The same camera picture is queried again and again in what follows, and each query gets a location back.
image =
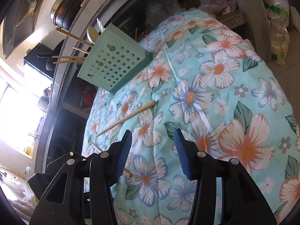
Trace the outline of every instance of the silver rivet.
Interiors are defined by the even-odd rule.
[[[73,165],[75,163],[75,160],[74,159],[69,159],[68,161],[67,161],[67,164],[68,165]]]
[[[232,158],[231,163],[234,164],[234,165],[238,165],[239,161],[236,158]]]
[[[101,153],[100,153],[100,156],[101,156],[102,158],[106,158],[106,157],[109,156],[109,154],[108,154],[108,152],[104,151],[104,152],[101,152]]]
[[[203,151],[198,151],[197,156],[199,156],[199,157],[205,157],[206,153],[203,152]]]

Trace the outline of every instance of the tiled floor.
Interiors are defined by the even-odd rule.
[[[285,65],[280,66],[268,63],[267,66],[293,107],[294,117],[300,123],[300,34],[297,30],[289,32],[290,45],[286,56]]]

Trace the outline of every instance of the large metal pot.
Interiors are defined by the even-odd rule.
[[[53,23],[69,30],[83,1],[84,0],[56,0],[50,13]]]

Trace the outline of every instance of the green utensil holder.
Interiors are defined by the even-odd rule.
[[[91,49],[78,77],[114,94],[152,59],[151,52],[110,24]]]

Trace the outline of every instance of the floral tablecloth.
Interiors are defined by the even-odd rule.
[[[196,183],[182,173],[176,128],[214,158],[238,158],[282,221],[300,196],[299,127],[266,64],[239,35],[200,10],[170,17],[140,44],[154,60],[115,95],[99,89],[82,151],[95,152],[89,141],[107,150],[132,131],[126,168],[133,177],[123,175],[112,189],[118,223],[187,224]],[[152,100],[158,101],[154,107],[96,137]],[[220,184],[218,179],[216,224]]]

